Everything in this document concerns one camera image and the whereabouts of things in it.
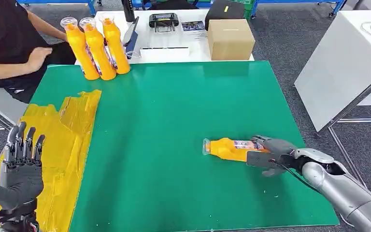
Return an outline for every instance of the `person's hand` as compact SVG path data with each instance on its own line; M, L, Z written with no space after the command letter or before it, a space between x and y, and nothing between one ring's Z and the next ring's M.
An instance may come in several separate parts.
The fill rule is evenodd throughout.
M39 70L46 57L52 53L52 48L50 47L37 47L29 55L29 59L26 63L28 71L31 73Z

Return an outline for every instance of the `green table surface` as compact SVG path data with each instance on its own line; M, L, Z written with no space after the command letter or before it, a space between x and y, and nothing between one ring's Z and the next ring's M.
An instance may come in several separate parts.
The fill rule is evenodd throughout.
M289 173L202 154L254 134L304 147L267 61L135 64L112 81L49 68L32 103L101 89L71 232L176 232L332 225L332 206Z

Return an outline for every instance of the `yellow plastic sheet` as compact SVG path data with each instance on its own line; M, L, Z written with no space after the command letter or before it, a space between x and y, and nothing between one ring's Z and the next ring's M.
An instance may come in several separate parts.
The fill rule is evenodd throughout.
M35 138L46 136L42 152L43 192L38 197L37 219L45 232L66 232L79 193L101 91L65 98L59 112L53 105L29 105L20 121L26 131L36 127Z

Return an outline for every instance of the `black shirt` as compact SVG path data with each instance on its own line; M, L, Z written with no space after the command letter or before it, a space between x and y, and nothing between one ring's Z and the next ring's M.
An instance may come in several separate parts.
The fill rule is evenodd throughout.
M48 44L29 21L27 11L15 0L0 0L0 64L25 63L36 47ZM37 86L45 71L43 65L34 73L1 79L0 87L17 90Z

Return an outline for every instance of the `clear plastic cap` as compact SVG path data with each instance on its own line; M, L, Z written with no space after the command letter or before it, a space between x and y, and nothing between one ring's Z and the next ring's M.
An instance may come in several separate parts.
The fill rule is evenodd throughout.
M104 13L99 16L99 20L104 24L104 25L109 25L113 23L114 16L113 14L110 13Z
M77 28L77 19L73 17L66 17L60 21L60 25L65 30L73 30Z
M96 21L94 18L87 17L87 18L82 18L80 20L79 25L83 28L83 30L93 30L96 28Z
M202 141L202 154L208 155L211 152L211 144L209 139L204 139Z

